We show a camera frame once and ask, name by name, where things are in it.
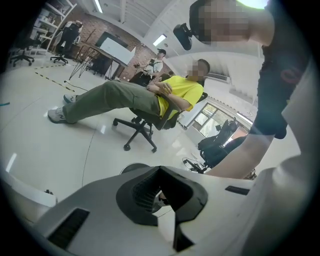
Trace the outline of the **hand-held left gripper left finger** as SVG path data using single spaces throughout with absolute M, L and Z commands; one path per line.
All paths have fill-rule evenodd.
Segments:
M 57 256 L 173 256 L 157 225 L 129 219 L 117 203 L 127 182 L 157 167 L 139 168 L 91 182 L 49 209 L 33 226 Z

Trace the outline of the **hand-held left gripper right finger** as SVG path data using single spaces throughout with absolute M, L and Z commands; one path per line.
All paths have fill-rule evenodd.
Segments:
M 251 256 L 254 180 L 160 166 L 159 185 L 175 213 L 173 244 L 159 256 Z

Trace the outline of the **person's right forearm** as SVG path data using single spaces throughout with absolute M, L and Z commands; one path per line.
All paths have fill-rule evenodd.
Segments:
M 244 179 L 263 159 L 274 135 L 249 134 L 218 165 L 205 174 L 220 178 Z

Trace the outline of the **black office chair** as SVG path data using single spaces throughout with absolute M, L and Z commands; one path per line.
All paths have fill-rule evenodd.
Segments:
M 29 47 L 31 47 L 33 43 L 34 40 L 30 38 L 20 39 L 16 42 L 15 46 L 18 48 L 17 54 L 9 59 L 9 63 L 12 64 L 13 68 L 16 67 L 16 63 L 19 61 L 27 61 L 29 66 L 33 64 L 35 59 L 26 54 L 26 51 L 29 50 Z
M 157 146 L 152 140 L 153 130 L 155 127 L 158 131 L 161 130 L 169 130 L 176 126 L 178 117 L 183 112 L 177 104 L 175 104 L 171 99 L 168 98 L 167 95 L 161 95 L 168 102 L 168 109 L 164 113 L 163 117 L 149 114 L 147 112 L 143 112 L 138 109 L 130 108 L 130 111 L 136 115 L 131 121 L 122 120 L 119 118 L 115 118 L 113 120 L 112 125 L 117 126 L 118 124 L 123 124 L 127 127 L 130 127 L 135 130 L 134 134 L 130 137 L 130 139 L 123 146 L 125 151 L 130 151 L 130 144 L 133 139 L 138 135 L 142 134 L 143 137 L 148 141 L 148 143 L 153 147 L 151 152 L 155 153 L 157 151 Z
M 56 63 L 57 61 L 61 61 L 64 63 L 64 65 L 68 64 L 68 61 L 64 57 L 66 52 L 65 46 L 66 40 L 64 39 L 61 42 L 59 42 L 59 44 L 57 45 L 57 53 L 55 56 L 50 57 L 50 60 L 54 63 Z
M 197 149 L 200 151 L 200 156 L 204 160 L 204 168 L 197 170 L 198 173 L 203 174 L 208 168 L 213 168 L 219 164 L 231 151 L 239 147 L 244 140 L 245 136 L 240 136 L 229 142 L 227 140 L 238 129 L 237 120 L 226 120 L 223 124 L 217 125 L 219 133 L 217 135 L 207 137 L 201 140 Z

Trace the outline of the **white table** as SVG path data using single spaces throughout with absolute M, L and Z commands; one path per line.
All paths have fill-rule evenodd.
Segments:
M 16 193 L 39 205 L 52 208 L 58 202 L 55 195 L 29 186 L 6 171 L 2 174 L 2 180 L 5 181 Z

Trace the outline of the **large window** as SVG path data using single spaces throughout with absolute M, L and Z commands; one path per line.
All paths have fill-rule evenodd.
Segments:
M 226 114 L 210 103 L 206 103 L 194 118 L 192 127 L 200 132 L 205 138 L 216 136 L 226 121 L 234 118 Z

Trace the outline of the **white air conditioner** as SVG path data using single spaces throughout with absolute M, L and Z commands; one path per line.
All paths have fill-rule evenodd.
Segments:
M 208 73 L 206 76 L 208 79 L 212 79 L 212 80 L 217 80 L 223 83 L 227 83 L 229 84 L 231 79 L 229 76 L 225 76 L 225 75 L 221 75 L 221 74 L 216 74 L 216 73 Z

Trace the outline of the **black yellow floor tape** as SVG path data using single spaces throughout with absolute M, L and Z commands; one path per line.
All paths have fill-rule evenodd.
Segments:
M 57 82 L 57 81 L 55 81 L 55 80 L 52 80 L 52 79 L 50 79 L 50 78 L 47 77 L 47 76 L 44 76 L 44 75 L 42 75 L 42 74 L 40 74 L 40 73 L 38 73 L 38 72 L 34 72 L 34 73 L 37 74 L 38 76 L 40 76 L 40 77 L 42 77 L 42 78 L 44 78 L 44 79 L 52 82 L 52 83 L 54 83 L 54 84 L 57 84 L 57 85 L 65 88 L 65 89 L 68 90 L 68 91 L 75 92 L 73 89 L 70 89 L 69 87 L 67 87 L 67 86 L 65 86 L 65 85 L 63 85 L 63 84 L 61 84 L 61 83 L 59 83 L 59 82 Z

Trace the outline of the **person's black shirt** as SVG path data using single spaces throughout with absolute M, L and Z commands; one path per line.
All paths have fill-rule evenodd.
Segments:
M 257 113 L 250 134 L 281 140 L 288 125 L 282 112 L 307 68 L 311 51 L 280 0 L 269 0 L 265 9 L 273 16 L 274 35 L 271 44 L 262 47 Z

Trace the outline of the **white metal shelf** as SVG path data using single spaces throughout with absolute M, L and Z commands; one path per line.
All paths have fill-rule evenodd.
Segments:
M 30 47 L 33 57 L 45 56 L 55 48 L 58 33 L 77 3 L 73 0 L 48 0 L 35 20 L 31 38 L 35 45 Z

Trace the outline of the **black wall television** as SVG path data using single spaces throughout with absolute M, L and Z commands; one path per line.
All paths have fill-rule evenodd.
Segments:
M 100 47 L 106 39 L 111 39 L 111 40 L 115 41 L 116 43 L 118 43 L 119 45 L 123 46 L 124 48 L 128 47 L 128 44 L 123 42 L 118 35 L 112 35 L 106 31 L 102 33 L 100 38 L 95 43 L 95 46 Z

